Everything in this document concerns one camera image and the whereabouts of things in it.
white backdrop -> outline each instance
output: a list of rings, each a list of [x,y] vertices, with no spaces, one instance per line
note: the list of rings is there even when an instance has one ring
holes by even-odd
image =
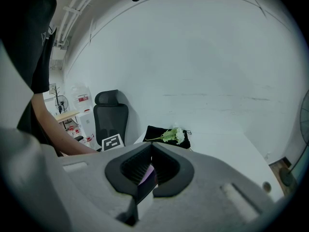
[[[177,122],[197,133],[244,133],[269,163],[294,147],[308,59],[284,24],[243,0],[148,0],[115,15],[106,24],[103,14],[91,44],[71,51],[64,81],[69,99],[78,81],[92,97],[120,90],[127,145],[148,125]],[[76,45],[89,34],[82,37]]]

black cloth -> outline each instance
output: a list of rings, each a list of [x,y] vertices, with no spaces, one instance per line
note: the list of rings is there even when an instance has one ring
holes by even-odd
[[[143,142],[148,142],[146,139],[149,140],[149,139],[161,137],[161,135],[163,133],[165,133],[167,130],[168,129],[158,128],[158,127],[154,127],[154,126],[148,126]],[[187,133],[186,130],[183,130],[183,133],[184,133],[184,141],[179,145],[177,144],[176,140],[163,142],[162,139],[155,139],[155,140],[151,140],[150,142],[165,143],[165,144],[168,144],[168,145],[174,145],[174,146],[178,146],[178,147],[181,147],[181,148],[188,149],[188,148],[191,147],[190,141],[188,139],[188,133]]]
[[[48,28],[55,13],[56,0],[14,0],[14,6],[1,4],[1,8],[0,36],[13,65],[35,94],[48,91],[49,59],[56,35],[55,32],[48,35]],[[31,103],[17,128],[31,133],[42,144],[50,144]]]

floor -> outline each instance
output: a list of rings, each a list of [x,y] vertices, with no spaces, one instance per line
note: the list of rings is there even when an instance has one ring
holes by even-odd
[[[285,168],[287,167],[286,164],[282,160],[277,161],[277,162],[270,165],[271,170],[273,171],[275,177],[277,178],[277,180],[278,180],[278,182],[279,182],[279,184],[282,188],[284,196],[288,196],[289,194],[293,193],[296,190],[297,183],[296,183],[295,179],[294,179],[293,183],[291,184],[291,186],[289,186],[289,187],[285,186],[282,183],[282,181],[280,180],[280,176],[279,176],[279,170],[282,167],[285,167]]]

gray surface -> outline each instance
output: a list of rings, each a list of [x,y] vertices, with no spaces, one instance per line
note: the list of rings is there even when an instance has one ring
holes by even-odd
[[[179,195],[154,198],[154,203],[136,228],[142,231],[231,231],[245,224],[235,206],[220,190],[234,183],[260,210],[272,206],[271,199],[253,182],[224,162],[179,147],[160,144],[192,163],[192,182]]]
[[[115,219],[125,212],[131,196],[117,193],[105,177],[106,164],[141,144],[102,153],[58,158],[54,149],[40,145],[18,130],[0,130],[1,171],[8,188],[38,222],[54,231],[234,231],[245,225],[235,206],[220,190],[233,183],[249,203],[265,216],[271,199],[254,183],[224,162],[188,150],[163,145],[188,159],[195,170],[191,183],[177,196],[155,198],[135,227]],[[66,173],[63,165],[85,162]]]
[[[118,222],[107,212],[99,209],[91,200],[78,190],[76,185],[71,181],[68,174],[64,171],[60,159],[51,146],[44,145],[43,152],[45,155],[47,169],[50,178],[54,184],[57,194],[59,195],[67,213],[69,214],[73,231],[129,231],[130,228],[125,224]],[[76,158],[82,159],[94,155],[83,155]],[[112,192],[106,195],[104,200],[112,199]]]
[[[132,197],[115,191],[105,176],[105,167],[110,160],[139,145],[107,150],[96,154],[63,157],[59,160],[63,166],[78,162],[87,164],[87,167],[70,172],[68,176],[89,201],[114,218],[129,209]]]

small hole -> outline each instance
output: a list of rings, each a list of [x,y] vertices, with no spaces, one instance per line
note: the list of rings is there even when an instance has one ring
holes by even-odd
[[[270,183],[267,182],[267,181],[265,181],[265,182],[263,183],[263,189],[264,189],[265,192],[270,193],[270,191],[271,191],[271,185],[270,185]]]

